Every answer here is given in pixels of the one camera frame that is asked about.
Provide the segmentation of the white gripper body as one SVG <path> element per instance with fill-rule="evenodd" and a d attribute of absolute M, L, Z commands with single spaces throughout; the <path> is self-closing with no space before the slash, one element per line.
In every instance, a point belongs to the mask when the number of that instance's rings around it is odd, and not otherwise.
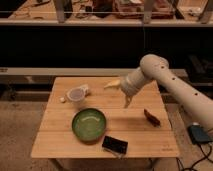
<path fill-rule="evenodd" d="M 136 95 L 143 86 L 144 78 L 142 76 L 127 75 L 121 79 L 121 90 L 129 97 Z"/>

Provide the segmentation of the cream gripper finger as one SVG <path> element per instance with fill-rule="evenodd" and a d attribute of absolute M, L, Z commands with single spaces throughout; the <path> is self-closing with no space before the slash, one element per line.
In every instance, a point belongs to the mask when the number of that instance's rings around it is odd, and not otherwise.
<path fill-rule="evenodd" d="M 115 88 L 115 89 L 119 89 L 120 88 L 120 84 L 121 84 L 121 81 L 119 79 L 117 80 L 113 80 L 109 83 L 107 83 L 104 88 L 105 89 L 108 89 L 108 88 Z"/>
<path fill-rule="evenodd" d="M 125 96 L 125 104 L 124 108 L 128 108 L 128 106 L 131 104 L 132 96 Z"/>

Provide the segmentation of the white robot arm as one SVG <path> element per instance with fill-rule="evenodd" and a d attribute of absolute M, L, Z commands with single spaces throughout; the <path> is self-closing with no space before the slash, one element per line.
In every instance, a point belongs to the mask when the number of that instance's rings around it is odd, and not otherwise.
<path fill-rule="evenodd" d="M 213 100 L 177 77 L 163 57 L 155 54 L 143 56 L 138 68 L 109 82 L 104 88 L 121 89 L 125 94 L 125 107 L 128 107 L 133 96 L 153 80 L 163 86 L 206 131 L 213 130 Z"/>

